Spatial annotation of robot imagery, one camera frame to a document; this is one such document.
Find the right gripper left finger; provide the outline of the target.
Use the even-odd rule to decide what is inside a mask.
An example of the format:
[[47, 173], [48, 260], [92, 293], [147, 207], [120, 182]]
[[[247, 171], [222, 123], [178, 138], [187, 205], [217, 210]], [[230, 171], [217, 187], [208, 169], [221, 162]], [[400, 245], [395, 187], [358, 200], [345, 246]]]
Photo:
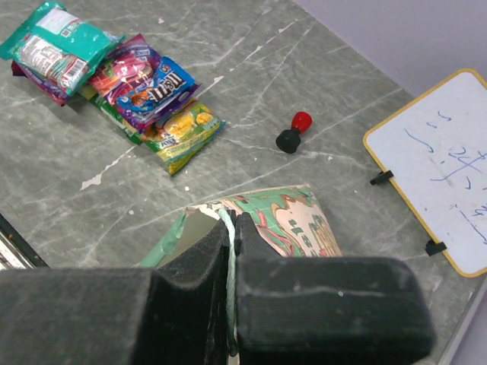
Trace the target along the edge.
[[226, 364], [228, 229], [158, 269], [1, 273], [3, 364]]

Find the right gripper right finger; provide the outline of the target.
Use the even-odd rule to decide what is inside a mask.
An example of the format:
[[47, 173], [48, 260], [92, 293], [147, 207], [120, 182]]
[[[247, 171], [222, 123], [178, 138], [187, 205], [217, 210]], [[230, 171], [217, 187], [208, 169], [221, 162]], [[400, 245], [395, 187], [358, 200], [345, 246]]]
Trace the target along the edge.
[[283, 257], [246, 213], [236, 246], [242, 364], [413, 364], [432, 352], [431, 315], [404, 262]]

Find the green patterned paper bag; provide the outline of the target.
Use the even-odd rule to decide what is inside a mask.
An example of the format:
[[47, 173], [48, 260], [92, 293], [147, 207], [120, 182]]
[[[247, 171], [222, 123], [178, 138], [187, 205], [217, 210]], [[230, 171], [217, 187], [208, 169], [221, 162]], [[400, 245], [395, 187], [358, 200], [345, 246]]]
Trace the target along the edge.
[[165, 364], [227, 363], [237, 349], [237, 256], [242, 249], [264, 256], [339, 257], [342, 252], [308, 185], [243, 192], [189, 206], [141, 260], [156, 268], [197, 243], [220, 246], [218, 272], [194, 294], [183, 313], [190, 334], [158, 344]]

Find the yellow Fox's candy bag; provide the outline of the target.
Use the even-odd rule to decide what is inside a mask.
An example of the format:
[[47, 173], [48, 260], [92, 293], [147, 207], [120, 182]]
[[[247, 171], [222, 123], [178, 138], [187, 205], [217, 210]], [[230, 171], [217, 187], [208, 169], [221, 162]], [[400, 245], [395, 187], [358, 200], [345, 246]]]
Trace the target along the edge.
[[224, 128], [226, 122], [203, 102], [192, 98], [163, 122], [156, 122], [144, 132], [144, 143], [162, 160], [172, 176], [178, 173]]

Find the blue purple snack packet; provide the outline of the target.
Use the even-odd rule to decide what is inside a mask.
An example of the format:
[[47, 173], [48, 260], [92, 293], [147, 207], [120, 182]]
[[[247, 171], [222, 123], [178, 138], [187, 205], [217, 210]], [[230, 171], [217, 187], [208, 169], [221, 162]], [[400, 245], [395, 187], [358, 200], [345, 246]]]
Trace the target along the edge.
[[153, 75], [116, 98], [119, 114], [142, 132], [175, 113], [198, 90], [199, 84], [174, 60], [164, 56]]

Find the green snack packet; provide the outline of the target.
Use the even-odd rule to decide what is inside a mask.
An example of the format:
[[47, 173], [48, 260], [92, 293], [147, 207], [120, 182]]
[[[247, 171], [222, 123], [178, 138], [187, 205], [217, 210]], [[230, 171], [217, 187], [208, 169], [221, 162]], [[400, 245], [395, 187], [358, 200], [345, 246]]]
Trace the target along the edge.
[[97, 107], [117, 127], [119, 127], [132, 143], [142, 143], [141, 134], [134, 127], [132, 127], [123, 117], [121, 117], [121, 115], [116, 111], [115, 107], [110, 105], [102, 96], [100, 96], [92, 86], [87, 84], [83, 86], [83, 88], [80, 89], [78, 93], [93, 106]]

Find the purple pink snack packet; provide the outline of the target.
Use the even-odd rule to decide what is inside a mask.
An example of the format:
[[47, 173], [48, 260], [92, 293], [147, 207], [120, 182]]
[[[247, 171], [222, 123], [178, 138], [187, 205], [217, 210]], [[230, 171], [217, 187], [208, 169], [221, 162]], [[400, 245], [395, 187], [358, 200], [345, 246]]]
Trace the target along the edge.
[[118, 97], [151, 83], [160, 60], [160, 54], [139, 33], [108, 54], [88, 83], [114, 106]]

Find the pink Fox's candy bag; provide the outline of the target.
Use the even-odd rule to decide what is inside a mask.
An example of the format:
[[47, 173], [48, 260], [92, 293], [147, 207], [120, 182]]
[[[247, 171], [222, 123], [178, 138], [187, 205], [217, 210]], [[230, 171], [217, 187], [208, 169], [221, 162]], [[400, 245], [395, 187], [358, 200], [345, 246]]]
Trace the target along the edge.
[[69, 96], [62, 89], [53, 82], [39, 76], [31, 69], [12, 61], [11, 70], [15, 77], [28, 78], [38, 89], [54, 100], [58, 105], [64, 106], [69, 101]]

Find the teal snack packet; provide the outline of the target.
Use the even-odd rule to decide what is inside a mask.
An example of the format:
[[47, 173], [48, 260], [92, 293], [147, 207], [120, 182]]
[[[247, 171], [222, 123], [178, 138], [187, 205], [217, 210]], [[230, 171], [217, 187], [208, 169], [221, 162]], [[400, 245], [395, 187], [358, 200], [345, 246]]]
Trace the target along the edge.
[[1, 58], [13, 60], [72, 96], [125, 39], [43, 2], [1, 44]]

